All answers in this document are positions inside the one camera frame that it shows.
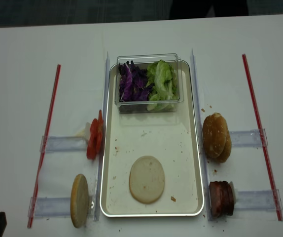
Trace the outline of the clear track lower right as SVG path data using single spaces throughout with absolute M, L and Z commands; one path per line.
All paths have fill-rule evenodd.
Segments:
M 238 191 L 234 189 L 235 209 L 273 211 L 283 210 L 279 190 Z

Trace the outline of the brown meat patties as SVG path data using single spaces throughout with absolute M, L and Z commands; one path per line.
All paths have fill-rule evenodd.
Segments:
M 212 218 L 232 216 L 235 199 L 233 190 L 227 181 L 213 181 L 209 184 Z

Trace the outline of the red tomato slices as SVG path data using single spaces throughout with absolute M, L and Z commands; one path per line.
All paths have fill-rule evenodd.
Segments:
M 99 110 L 98 118 L 93 119 L 90 127 L 91 136 L 87 146 L 86 156 L 89 160 L 94 160 L 100 152 L 103 138 L 103 116 L 102 110 Z

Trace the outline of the red rod right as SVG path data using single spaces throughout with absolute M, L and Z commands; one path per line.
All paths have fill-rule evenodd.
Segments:
M 258 109 L 258 105 L 257 105 L 257 100 L 256 100 L 256 96 L 255 96 L 255 92 L 254 92 L 254 88 L 253 88 L 253 84 L 252 84 L 250 71 L 249 71 L 247 56 L 245 54 L 242 54 L 242 60 L 243 60 L 243 64 L 244 64 L 244 69 L 245 69 L 247 81 L 248 81 L 248 87 L 249 87 L 252 105 L 253 105 L 253 109 L 254 109 L 254 113 L 255 113 L 257 127 L 258 127 L 258 130 L 259 130 L 260 140 L 261 140 L 261 143 L 262 143 L 262 150 L 263 150 L 263 154 L 264 154 L 264 158 L 265 158 L 265 164 L 266 164 L 267 173 L 268 173 L 268 177 L 269 177 L 270 187 L 271 187 L 271 190 L 272 190 L 272 193 L 273 193 L 273 200 L 274 200 L 274 203 L 275 203 L 276 215 L 277 215 L 278 221 L 282 222 L 283 221 L 282 206 L 281 206 L 281 203 L 280 203 L 279 197 L 278 197 L 278 189 L 276 188 L 275 179 L 274 179 L 273 171 L 272 171 L 272 168 L 271 168 L 271 162 L 270 162 L 270 157 L 269 157 L 268 148 L 267 148 L 268 145 L 267 145 L 267 140 L 266 140 L 266 135 L 265 135 L 265 129 L 262 126 L 262 122 L 261 122 L 261 118 L 260 118 L 260 114 L 259 114 L 259 109 Z

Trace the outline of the purple cabbage leaves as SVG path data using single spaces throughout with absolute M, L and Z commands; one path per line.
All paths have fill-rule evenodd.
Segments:
M 119 101 L 148 101 L 154 83 L 148 78 L 147 69 L 141 69 L 133 61 L 118 64 L 120 73 Z

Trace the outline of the cream metal tray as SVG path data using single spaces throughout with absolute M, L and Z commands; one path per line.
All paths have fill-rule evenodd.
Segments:
M 201 162 L 189 65 L 182 61 L 183 101 L 174 112 L 121 114 L 115 104 L 117 66 L 109 71 L 100 207 L 107 217 L 196 216 L 204 207 Z M 151 204 L 129 190 L 133 163 L 157 158 L 165 172 L 161 197 Z

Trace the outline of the red rod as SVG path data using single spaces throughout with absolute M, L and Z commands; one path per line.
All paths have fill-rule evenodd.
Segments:
M 249 87 L 252 105 L 253 105 L 253 109 L 254 109 L 254 113 L 255 113 L 257 127 L 258 127 L 258 130 L 259 130 L 260 140 L 261 140 L 261 143 L 262 143 L 262 150 L 263 150 L 263 154 L 264 154 L 264 158 L 265 158 L 265 164 L 266 164 L 267 173 L 268 173 L 268 177 L 269 177 L 270 187 L 271 187 L 271 190 L 272 190 L 272 193 L 273 193 L 273 200 L 274 200 L 274 203 L 275 203 L 276 215 L 277 215 L 278 221 L 282 222 L 283 221 L 282 206 L 281 206 L 281 203 L 280 203 L 279 197 L 278 197 L 278 189 L 276 188 L 275 179 L 274 179 L 273 171 L 272 171 L 272 168 L 271 168 L 271 162 L 270 162 L 270 157 L 269 157 L 268 148 L 267 148 L 268 145 L 267 145 L 267 140 L 266 140 L 266 135 L 265 135 L 265 129 L 262 126 L 262 122 L 261 122 L 261 118 L 260 118 L 260 114 L 259 114 L 259 109 L 258 109 L 258 105 L 257 105 L 257 100 L 256 100 L 256 96 L 255 96 L 255 92 L 254 92 L 254 88 L 253 88 L 253 84 L 252 84 L 250 71 L 249 71 L 247 56 L 245 54 L 242 54 L 242 60 L 243 60 L 243 64 L 244 64 L 244 69 L 245 69 L 247 81 L 248 81 L 248 87 Z
M 50 124 L 51 124 L 53 107 L 55 103 L 55 97 L 56 97 L 56 92 L 57 92 L 57 87 L 58 87 L 58 82 L 59 82 L 60 71 L 61 71 L 61 65 L 58 64 L 57 69 L 56 69 L 56 74 L 55 74 L 55 80 L 54 80 L 54 85 L 53 85 L 53 90 L 52 90 L 52 95 L 51 95 L 50 106 L 48 110 L 45 132 L 44 132 L 44 135 L 41 141 L 41 145 L 40 145 L 40 158 L 39 158 L 38 169 L 36 173 L 35 187 L 34 187 L 32 200 L 30 201 L 30 210 L 28 212 L 29 214 L 29 219 L 28 219 L 28 224 L 27 224 L 28 229 L 31 229 L 33 226 L 35 203 L 36 203 L 36 199 L 38 195 L 38 177 L 39 177 L 39 173 L 40 173 L 40 170 L 43 164 L 43 160 L 44 160 L 44 156 L 45 156 L 45 147 L 47 144 L 47 138 L 48 138 L 48 134 L 50 130 Z

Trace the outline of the upright bun half left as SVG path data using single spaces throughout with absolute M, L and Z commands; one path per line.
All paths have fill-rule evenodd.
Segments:
M 83 174 L 78 174 L 71 189 L 71 221 L 75 228 L 81 228 L 86 223 L 89 207 L 89 191 L 87 179 Z

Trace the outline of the white pusher block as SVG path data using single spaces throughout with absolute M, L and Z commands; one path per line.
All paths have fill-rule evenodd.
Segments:
M 232 181 L 229 182 L 229 185 L 230 185 L 231 190 L 232 190 L 234 204 L 236 204 L 237 199 L 238 199 L 238 190 L 235 188 L 234 183 Z
M 91 123 L 87 122 L 85 125 L 84 130 L 82 131 L 81 137 L 88 143 L 90 136 L 91 136 L 91 132 L 90 132 L 90 127 L 91 127 Z

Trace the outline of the white pusher block left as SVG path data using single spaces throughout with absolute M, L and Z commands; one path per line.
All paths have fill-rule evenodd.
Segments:
M 87 122 L 85 125 L 84 130 L 82 131 L 81 137 L 88 143 L 90 136 L 91 136 L 91 132 L 90 132 L 90 127 L 91 127 L 91 123 Z

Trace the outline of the clear track upper left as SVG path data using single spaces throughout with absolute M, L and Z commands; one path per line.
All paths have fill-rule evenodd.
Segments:
M 79 152 L 87 150 L 87 143 L 81 136 L 43 136 L 41 153 Z

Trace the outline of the white pusher block right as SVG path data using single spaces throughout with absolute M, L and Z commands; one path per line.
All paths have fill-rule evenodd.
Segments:
M 230 185 L 231 190 L 232 190 L 234 204 L 236 204 L 237 199 L 238 199 L 238 190 L 235 188 L 234 183 L 232 181 L 229 182 L 229 185 Z

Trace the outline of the green lettuce pile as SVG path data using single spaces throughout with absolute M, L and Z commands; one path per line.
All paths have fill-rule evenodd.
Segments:
M 177 100 L 177 77 L 173 67 L 160 60 L 147 67 L 147 85 L 152 86 L 148 95 L 149 101 Z

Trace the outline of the stacked bun tops right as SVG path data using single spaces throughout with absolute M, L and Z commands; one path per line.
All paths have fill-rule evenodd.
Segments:
M 226 162 L 232 148 L 226 119 L 220 113 L 207 116 L 203 123 L 202 134 L 206 156 L 219 163 Z

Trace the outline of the clear track upper right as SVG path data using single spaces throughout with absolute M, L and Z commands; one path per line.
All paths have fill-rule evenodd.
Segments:
M 267 147 L 265 129 L 254 129 L 249 131 L 230 131 L 232 147 Z

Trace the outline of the bun slice on tray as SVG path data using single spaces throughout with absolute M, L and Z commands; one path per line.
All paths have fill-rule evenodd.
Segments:
M 156 202 L 165 188 L 165 172 L 161 162 L 153 156 L 138 158 L 129 175 L 132 197 L 144 204 Z

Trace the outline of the clear track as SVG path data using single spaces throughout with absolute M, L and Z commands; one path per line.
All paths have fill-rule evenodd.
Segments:
M 267 147 L 265 129 L 254 129 L 249 131 L 230 131 L 232 147 Z
M 69 197 L 32 197 L 28 211 L 28 217 L 51 218 L 70 216 Z
M 81 136 L 43 136 L 41 153 L 79 152 L 87 150 L 87 143 Z
M 238 191 L 234 189 L 235 209 L 273 211 L 283 210 L 279 190 Z

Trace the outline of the clear plastic salad box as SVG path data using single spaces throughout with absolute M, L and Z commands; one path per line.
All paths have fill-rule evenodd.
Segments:
M 177 77 L 177 100 L 168 101 L 136 101 L 136 102 L 120 102 L 119 101 L 119 80 L 120 73 L 118 71 L 118 64 L 126 63 L 127 61 L 133 61 L 136 66 L 141 69 L 147 69 L 148 65 L 164 60 L 170 64 Z M 131 113 L 151 113 L 151 112 L 172 112 L 177 109 L 180 102 L 183 101 L 183 85 L 182 85 L 182 74 L 181 74 L 181 60 L 175 53 L 168 54 L 152 54 L 152 55 L 134 55 L 134 56 L 119 56 L 115 65 L 116 69 L 116 80 L 115 80 L 115 95 L 114 102 L 118 107 L 120 113 L 131 114 Z

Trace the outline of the red rod left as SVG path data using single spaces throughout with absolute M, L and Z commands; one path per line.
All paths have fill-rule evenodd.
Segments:
M 39 158 L 38 169 L 36 173 L 35 187 L 34 187 L 32 200 L 30 201 L 30 210 L 28 212 L 29 214 L 29 219 L 28 219 L 28 224 L 27 224 L 28 229 L 31 229 L 33 226 L 35 203 L 36 203 L 36 199 L 38 195 L 38 177 L 39 177 L 39 173 L 40 173 L 40 170 L 43 164 L 43 160 L 44 160 L 44 156 L 45 156 L 45 147 L 47 144 L 47 138 L 48 138 L 48 134 L 50 130 L 50 124 L 51 124 L 53 107 L 55 103 L 55 97 L 56 97 L 56 92 L 57 92 L 57 87 L 58 87 L 58 82 L 59 82 L 60 71 L 61 71 L 61 65 L 58 64 L 57 69 L 56 69 L 56 74 L 55 74 L 55 80 L 54 80 L 54 85 L 53 85 L 53 90 L 52 90 L 52 95 L 51 95 L 50 106 L 48 110 L 45 132 L 44 132 L 44 135 L 41 141 L 41 145 L 40 145 L 40 158 Z

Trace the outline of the clear track lower left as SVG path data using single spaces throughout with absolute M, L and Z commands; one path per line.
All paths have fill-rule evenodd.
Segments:
M 28 211 L 28 217 L 51 218 L 70 216 L 69 197 L 32 197 Z

